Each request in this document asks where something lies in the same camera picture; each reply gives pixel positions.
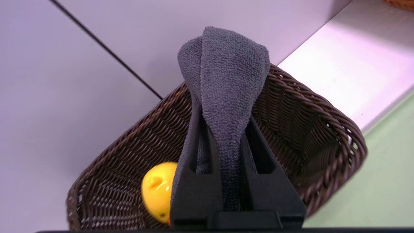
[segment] white table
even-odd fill
[[[365,131],[414,86],[414,13],[354,0],[279,67]]]

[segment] brown wicker basket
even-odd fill
[[[414,11],[414,0],[384,0],[384,2],[393,7]]]
[[[191,96],[181,85],[109,146],[69,190],[70,230],[166,228],[145,210],[140,185],[156,164],[178,161]],[[253,108],[277,160],[307,206],[321,207],[361,166],[367,148],[355,123],[271,65]]]

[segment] gray towel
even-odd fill
[[[192,97],[194,114],[201,108],[203,117],[217,141],[225,210],[240,208],[240,139],[251,117],[270,69],[267,49],[252,40],[215,27],[206,27],[201,37],[184,44],[178,64]],[[190,133],[174,177],[172,198],[188,158]],[[200,138],[197,173],[209,171],[205,138]]]

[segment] black plastic jaw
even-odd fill
[[[306,207],[276,161],[255,120],[241,139],[241,210],[223,211],[220,163],[216,141],[197,114],[189,153],[171,207],[174,230],[265,230],[301,228]],[[210,174],[197,175],[200,134],[208,139]]]

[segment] green surface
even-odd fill
[[[414,93],[365,139],[362,168],[304,227],[414,226]]]

